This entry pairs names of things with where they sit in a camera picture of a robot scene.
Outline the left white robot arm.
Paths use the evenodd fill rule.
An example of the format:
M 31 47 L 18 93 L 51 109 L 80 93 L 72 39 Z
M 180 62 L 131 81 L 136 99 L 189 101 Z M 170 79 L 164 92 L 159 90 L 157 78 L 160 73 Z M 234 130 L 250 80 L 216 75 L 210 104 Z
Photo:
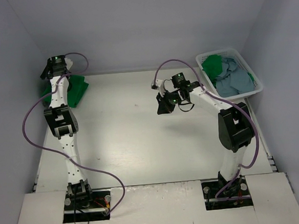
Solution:
M 44 116 L 53 136 L 58 139 L 62 152 L 67 155 L 68 199 L 73 203 L 74 208 L 87 209 L 92 206 L 94 195 L 87 177 L 75 165 L 81 163 L 76 136 L 79 127 L 77 119 L 68 106 L 66 84 L 68 73 L 65 55 L 57 55 L 47 60 L 41 78 L 49 80 L 53 94 Z

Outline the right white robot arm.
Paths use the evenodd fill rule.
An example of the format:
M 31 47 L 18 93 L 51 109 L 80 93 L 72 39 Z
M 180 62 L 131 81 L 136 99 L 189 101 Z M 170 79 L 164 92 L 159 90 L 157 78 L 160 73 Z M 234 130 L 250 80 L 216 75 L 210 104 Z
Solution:
M 210 93 L 199 81 L 186 80 L 183 74 L 174 75 L 170 81 L 175 88 L 173 92 L 166 90 L 164 80 L 152 81 L 151 89 L 158 91 L 157 114 L 170 114 L 176 106 L 192 105 L 210 111 L 217 117 L 219 141 L 225 150 L 222 166 L 218 171 L 217 187 L 222 194 L 231 194 L 236 189 L 240 170 L 251 168 L 258 157 L 256 151 L 251 163 L 243 164 L 244 153 L 252 138 L 256 138 L 256 149 L 259 148 L 257 129 L 250 118 L 247 105 L 221 99 Z

